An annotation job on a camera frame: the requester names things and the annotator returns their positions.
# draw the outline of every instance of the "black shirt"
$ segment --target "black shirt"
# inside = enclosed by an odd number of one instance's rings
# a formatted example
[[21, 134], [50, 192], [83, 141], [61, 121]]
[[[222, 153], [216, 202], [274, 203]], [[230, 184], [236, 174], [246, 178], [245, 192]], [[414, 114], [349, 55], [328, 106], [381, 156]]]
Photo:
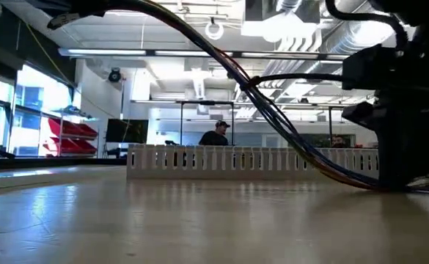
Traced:
[[202, 135], [199, 144], [206, 146], [227, 146], [229, 142], [224, 136], [219, 135], [215, 131], [208, 131]]

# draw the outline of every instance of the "black cap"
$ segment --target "black cap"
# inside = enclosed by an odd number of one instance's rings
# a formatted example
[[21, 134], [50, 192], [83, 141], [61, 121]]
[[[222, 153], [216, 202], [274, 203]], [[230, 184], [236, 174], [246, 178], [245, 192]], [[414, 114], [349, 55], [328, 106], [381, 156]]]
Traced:
[[216, 123], [216, 127], [220, 127], [220, 126], [224, 126], [224, 127], [226, 127], [226, 128], [230, 128], [230, 125], [228, 125], [225, 121], [222, 121], [222, 120], [219, 120], [219, 121]]

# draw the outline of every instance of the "black screen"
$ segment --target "black screen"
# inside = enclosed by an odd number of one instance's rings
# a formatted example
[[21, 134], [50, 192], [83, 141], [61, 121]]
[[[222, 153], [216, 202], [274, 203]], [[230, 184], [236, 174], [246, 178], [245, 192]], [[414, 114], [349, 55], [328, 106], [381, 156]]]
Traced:
[[148, 120], [109, 119], [106, 127], [106, 141], [144, 144], [147, 141], [148, 124]]

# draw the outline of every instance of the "bundle of wires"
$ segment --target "bundle of wires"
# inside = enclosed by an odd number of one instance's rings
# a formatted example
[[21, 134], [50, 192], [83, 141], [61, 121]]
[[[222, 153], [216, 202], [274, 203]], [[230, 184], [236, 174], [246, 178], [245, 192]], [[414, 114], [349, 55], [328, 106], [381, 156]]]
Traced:
[[[408, 42], [408, 38], [405, 31], [403, 30], [403, 27], [392, 17], [377, 14], [345, 14], [337, 10], [334, 5], [334, 0], [326, 0], [326, 5], [331, 15], [334, 15], [335, 17], [343, 20], [372, 20], [390, 24], [390, 26], [392, 26], [392, 28], [397, 33], [397, 48], [402, 48]], [[329, 81], [352, 80], [345, 80], [342, 76], [337, 75], [313, 73], [291, 73], [250, 78], [245, 70], [243, 70], [242, 67], [232, 58], [228, 57], [228, 55], [226, 55], [223, 51], [217, 49], [199, 32], [191, 28], [184, 20], [166, 8], [162, 7], [160, 4], [149, 0], [121, 0], [118, 1], [117, 4], [108, 4], [104, 7], [104, 10], [98, 10], [95, 12], [95, 14], [109, 10], [130, 10], [143, 12], [178, 30], [195, 45], [200, 47], [206, 53], [210, 54], [226, 69], [226, 71], [240, 84], [242, 91], [245, 92], [248, 99], [250, 99], [250, 101], [256, 106], [257, 110], [264, 116], [265, 120], [296, 149], [298, 154], [305, 161], [313, 165], [325, 176], [330, 177], [331, 179], [340, 183], [367, 190], [385, 191], [379, 189], [377, 179], [368, 177], [366, 175], [361, 175], [333, 163], [322, 153], [316, 150], [312, 145], [304, 141], [285, 114], [282, 113], [282, 111], [274, 104], [272, 100], [264, 96], [257, 88], [257, 85], [262, 81], [271, 81], [285, 78], [322, 79]], [[405, 191], [429, 193], [429, 184], [413, 185], [411, 187], [407, 187]]]

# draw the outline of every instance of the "security camera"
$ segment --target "security camera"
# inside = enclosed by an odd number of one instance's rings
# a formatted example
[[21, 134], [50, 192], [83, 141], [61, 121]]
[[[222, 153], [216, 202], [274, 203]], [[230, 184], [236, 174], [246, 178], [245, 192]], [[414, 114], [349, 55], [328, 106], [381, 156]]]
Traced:
[[121, 73], [120, 69], [115, 67], [111, 69], [110, 75], [109, 75], [109, 81], [110, 82], [118, 82], [121, 80]]

